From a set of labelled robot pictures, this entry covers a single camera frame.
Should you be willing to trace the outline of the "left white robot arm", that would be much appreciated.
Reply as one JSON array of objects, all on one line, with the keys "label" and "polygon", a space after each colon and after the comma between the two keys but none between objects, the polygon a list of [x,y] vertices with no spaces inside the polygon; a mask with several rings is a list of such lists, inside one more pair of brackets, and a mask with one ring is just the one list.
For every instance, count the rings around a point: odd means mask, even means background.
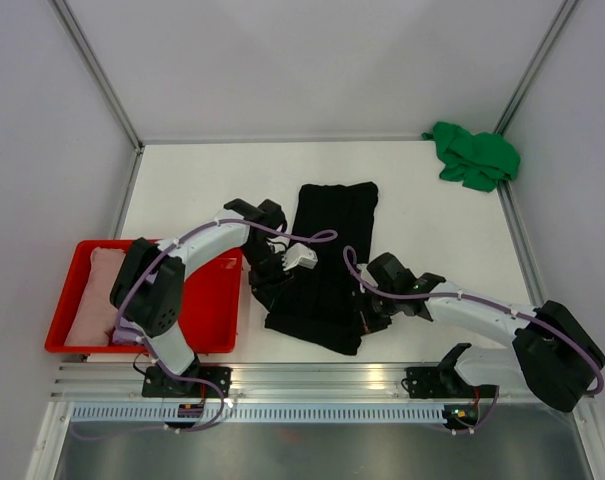
[{"label": "left white robot arm", "polygon": [[234,199],[213,220],[175,238],[138,238],[125,254],[109,295],[117,309],[115,333],[145,346],[177,395],[188,396],[200,384],[198,358],[178,325],[184,285],[218,256],[238,248],[250,266],[249,283],[266,307],[293,279],[285,254],[269,245],[283,236],[287,220],[281,206]]}]

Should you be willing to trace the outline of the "right aluminium corner post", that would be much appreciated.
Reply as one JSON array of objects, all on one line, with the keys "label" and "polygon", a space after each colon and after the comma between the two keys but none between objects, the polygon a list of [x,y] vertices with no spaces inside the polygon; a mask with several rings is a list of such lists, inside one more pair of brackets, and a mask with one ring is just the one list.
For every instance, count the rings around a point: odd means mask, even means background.
[{"label": "right aluminium corner post", "polygon": [[543,70],[554,48],[557,46],[565,29],[581,4],[582,1],[580,0],[563,0],[560,3],[559,8],[554,14],[513,93],[506,103],[494,128],[494,133],[501,136],[506,134],[516,114],[532,89],[537,77]]}]

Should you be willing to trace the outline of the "lavender rolled t shirt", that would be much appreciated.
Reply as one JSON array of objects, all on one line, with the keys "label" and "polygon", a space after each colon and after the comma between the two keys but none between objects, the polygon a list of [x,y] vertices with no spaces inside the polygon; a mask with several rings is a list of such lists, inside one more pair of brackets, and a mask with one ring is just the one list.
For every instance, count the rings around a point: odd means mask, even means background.
[{"label": "lavender rolled t shirt", "polygon": [[135,324],[125,323],[117,326],[112,334],[112,342],[118,345],[142,345],[145,333]]}]

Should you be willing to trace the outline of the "aluminium front rail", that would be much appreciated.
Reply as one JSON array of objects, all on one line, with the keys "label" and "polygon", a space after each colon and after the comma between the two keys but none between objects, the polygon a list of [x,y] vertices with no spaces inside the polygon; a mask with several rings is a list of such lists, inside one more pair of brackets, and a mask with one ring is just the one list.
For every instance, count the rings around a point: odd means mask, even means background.
[{"label": "aluminium front rail", "polygon": [[[398,403],[403,363],[236,363],[229,366],[230,397],[250,403]],[[129,363],[71,363],[58,367],[49,398],[119,401],[142,397],[143,376]]]}]

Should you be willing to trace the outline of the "left aluminium corner post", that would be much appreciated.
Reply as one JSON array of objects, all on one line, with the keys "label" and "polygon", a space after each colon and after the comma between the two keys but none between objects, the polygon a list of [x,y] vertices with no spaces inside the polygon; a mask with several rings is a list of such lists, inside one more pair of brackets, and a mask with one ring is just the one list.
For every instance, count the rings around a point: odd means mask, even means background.
[{"label": "left aluminium corner post", "polygon": [[65,0],[49,0],[48,4],[61,23],[73,47],[76,49],[116,123],[134,151],[136,153],[141,152],[144,147],[143,141],[138,135],[69,2]]}]

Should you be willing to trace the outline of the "green crumpled t shirt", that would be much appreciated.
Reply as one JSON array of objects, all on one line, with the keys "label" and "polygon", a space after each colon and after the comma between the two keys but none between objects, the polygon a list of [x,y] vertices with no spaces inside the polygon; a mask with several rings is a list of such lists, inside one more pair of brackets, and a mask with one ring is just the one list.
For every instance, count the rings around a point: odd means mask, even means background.
[{"label": "green crumpled t shirt", "polygon": [[438,121],[421,139],[434,143],[443,181],[489,193],[519,174],[521,157],[499,134],[473,134],[457,124]]}]

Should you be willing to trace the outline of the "black t shirt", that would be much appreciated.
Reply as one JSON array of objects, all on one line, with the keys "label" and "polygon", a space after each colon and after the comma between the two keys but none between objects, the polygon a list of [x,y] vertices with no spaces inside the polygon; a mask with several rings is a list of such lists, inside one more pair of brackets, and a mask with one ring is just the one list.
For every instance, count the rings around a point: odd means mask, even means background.
[{"label": "black t shirt", "polygon": [[355,313],[356,281],[343,249],[351,246],[359,260],[369,260],[377,203],[373,182],[301,187],[292,233],[309,237],[334,230],[338,237],[312,247],[318,263],[312,270],[294,270],[292,282],[269,309],[266,328],[342,355],[357,354],[365,327]]}]

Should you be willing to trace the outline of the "aluminium corner post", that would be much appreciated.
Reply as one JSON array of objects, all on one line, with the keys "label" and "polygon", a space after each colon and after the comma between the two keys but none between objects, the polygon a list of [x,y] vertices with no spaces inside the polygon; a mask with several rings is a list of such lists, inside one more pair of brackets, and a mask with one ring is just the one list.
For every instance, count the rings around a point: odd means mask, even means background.
[{"label": "aluminium corner post", "polygon": [[543,70],[554,48],[557,46],[565,29],[581,4],[582,1],[580,0],[563,0],[560,3],[559,8],[554,14],[513,93],[506,103],[494,128],[494,133],[501,136],[506,134],[516,114],[532,89],[537,77]]},{"label": "aluminium corner post", "polygon": [[141,152],[144,147],[143,141],[138,135],[69,2],[65,0],[49,0],[48,4],[61,23],[73,47],[76,49],[116,123],[134,151],[136,153]]}]

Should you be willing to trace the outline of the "pink rolled t shirt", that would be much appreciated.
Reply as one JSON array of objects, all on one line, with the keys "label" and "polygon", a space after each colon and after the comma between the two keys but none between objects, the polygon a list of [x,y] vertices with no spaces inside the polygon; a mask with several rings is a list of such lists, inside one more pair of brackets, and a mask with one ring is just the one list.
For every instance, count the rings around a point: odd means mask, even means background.
[{"label": "pink rolled t shirt", "polygon": [[76,316],[65,345],[69,347],[106,347],[115,328],[117,308],[110,293],[125,258],[121,249],[95,248],[90,255],[91,268]]}]

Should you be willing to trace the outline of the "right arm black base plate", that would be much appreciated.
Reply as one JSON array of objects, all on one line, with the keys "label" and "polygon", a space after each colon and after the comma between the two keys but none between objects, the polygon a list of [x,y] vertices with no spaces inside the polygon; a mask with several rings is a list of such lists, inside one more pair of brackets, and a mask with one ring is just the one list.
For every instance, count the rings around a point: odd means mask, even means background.
[{"label": "right arm black base plate", "polygon": [[404,390],[412,399],[481,399],[493,398],[497,387],[493,385],[473,386],[451,367],[418,365],[407,367],[401,381]]}]

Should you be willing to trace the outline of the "red plastic bin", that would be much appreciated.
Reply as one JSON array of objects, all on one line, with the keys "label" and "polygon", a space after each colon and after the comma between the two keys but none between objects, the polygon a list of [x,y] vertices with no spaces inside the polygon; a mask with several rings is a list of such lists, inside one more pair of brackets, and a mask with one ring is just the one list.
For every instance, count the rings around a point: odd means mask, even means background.
[{"label": "red plastic bin", "polygon": [[[141,345],[114,342],[105,346],[65,344],[88,283],[92,252],[97,248],[126,252],[131,243],[130,239],[84,240],[76,246],[44,343],[47,352],[90,355],[145,351]],[[194,352],[217,354],[229,353],[234,349],[241,276],[242,254],[239,249],[232,249],[208,262],[185,282],[178,323]]]}]

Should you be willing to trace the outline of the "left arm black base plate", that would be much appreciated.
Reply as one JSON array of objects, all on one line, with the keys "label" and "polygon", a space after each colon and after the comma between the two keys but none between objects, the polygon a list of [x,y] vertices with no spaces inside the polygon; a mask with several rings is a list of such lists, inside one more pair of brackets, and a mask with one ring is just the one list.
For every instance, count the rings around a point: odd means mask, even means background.
[{"label": "left arm black base plate", "polygon": [[189,370],[195,381],[176,380],[160,367],[151,366],[145,371],[141,395],[143,398],[219,398],[215,385],[224,396],[231,386],[232,369],[222,366],[199,366]]}]

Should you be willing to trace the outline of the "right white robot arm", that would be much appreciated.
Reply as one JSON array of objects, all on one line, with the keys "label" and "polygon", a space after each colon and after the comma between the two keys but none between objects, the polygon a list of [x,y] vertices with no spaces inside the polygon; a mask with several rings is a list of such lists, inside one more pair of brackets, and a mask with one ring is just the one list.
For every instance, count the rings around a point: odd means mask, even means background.
[{"label": "right white robot arm", "polygon": [[426,374],[409,369],[411,397],[516,393],[569,413],[583,397],[602,392],[605,355],[563,304],[502,302],[430,272],[415,276],[391,253],[372,260],[364,278],[355,251],[347,247],[343,257],[358,284],[357,311],[364,321],[388,325],[393,316],[403,314],[463,329],[494,344],[488,348],[461,342]]}]

